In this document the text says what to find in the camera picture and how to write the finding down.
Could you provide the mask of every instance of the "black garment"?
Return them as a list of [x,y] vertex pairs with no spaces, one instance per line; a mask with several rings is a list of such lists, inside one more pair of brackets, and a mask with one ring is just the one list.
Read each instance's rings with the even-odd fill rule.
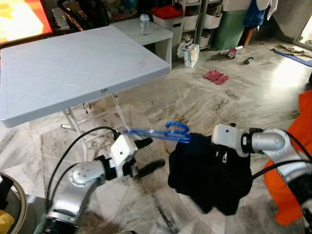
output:
[[[247,195],[252,181],[234,183],[250,177],[250,156],[211,143],[211,136],[193,133],[188,144],[178,143],[170,154],[168,184],[188,195],[205,213],[217,207],[225,215],[236,213],[239,200]],[[227,163],[222,163],[227,153]]]

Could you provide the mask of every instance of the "tiled floor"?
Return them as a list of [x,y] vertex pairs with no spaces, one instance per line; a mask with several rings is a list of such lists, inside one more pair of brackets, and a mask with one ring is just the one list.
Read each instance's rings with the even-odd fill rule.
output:
[[[218,123],[235,122],[242,129],[278,127],[286,129],[298,115],[298,94],[307,89],[311,68],[282,57],[266,45],[252,43],[236,59],[222,58],[217,52],[202,52],[194,68],[175,63],[167,77],[122,92],[120,103],[130,125],[162,127],[174,119],[187,123],[192,132],[211,134]],[[244,65],[249,57],[254,61]],[[230,76],[218,86],[202,78],[216,69]],[[83,128],[118,125],[120,119],[110,98],[92,103],[89,115],[81,107],[78,119],[108,110],[109,115],[87,122]],[[5,129],[0,125],[0,170],[19,181],[27,194],[45,196],[52,170],[76,133],[61,129],[62,113]],[[89,157],[101,154],[111,139],[98,138],[90,144]],[[155,140],[136,156],[138,167],[164,158],[174,149],[173,142]],[[61,166],[64,170],[82,160],[82,147],[74,148]],[[265,156],[252,157],[252,171],[262,168]],[[298,220],[280,227],[273,216],[276,207],[262,178],[254,181],[251,192],[241,199],[234,216],[218,210],[203,215],[183,195],[167,185],[168,164],[141,180],[115,179],[99,187],[91,197],[83,228],[79,233],[114,234],[135,230],[139,234],[288,234],[303,233]]]

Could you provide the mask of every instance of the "white side table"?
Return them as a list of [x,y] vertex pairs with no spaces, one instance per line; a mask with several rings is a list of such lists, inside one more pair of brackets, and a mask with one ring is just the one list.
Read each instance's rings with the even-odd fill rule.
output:
[[141,20],[130,19],[112,24],[114,27],[122,31],[124,34],[135,40],[141,45],[158,43],[156,54],[167,63],[172,63],[172,37],[173,33],[153,22],[149,22],[150,34],[143,35],[141,31]]

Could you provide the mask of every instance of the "wall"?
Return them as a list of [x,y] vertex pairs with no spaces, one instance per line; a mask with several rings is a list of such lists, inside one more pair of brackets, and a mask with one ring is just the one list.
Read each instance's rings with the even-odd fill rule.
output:
[[296,39],[311,15],[311,7],[311,0],[278,1],[273,17],[285,37]]

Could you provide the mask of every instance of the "orange fabric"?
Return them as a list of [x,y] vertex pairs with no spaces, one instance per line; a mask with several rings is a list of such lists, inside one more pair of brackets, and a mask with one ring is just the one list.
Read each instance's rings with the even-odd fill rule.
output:
[[[312,154],[312,90],[299,95],[299,111],[299,116],[288,131]],[[293,146],[297,151],[302,151],[294,142]],[[265,167],[271,165],[273,162],[269,160]],[[276,170],[265,173],[264,181],[278,208],[274,217],[277,223],[285,226],[302,216],[297,199]]]

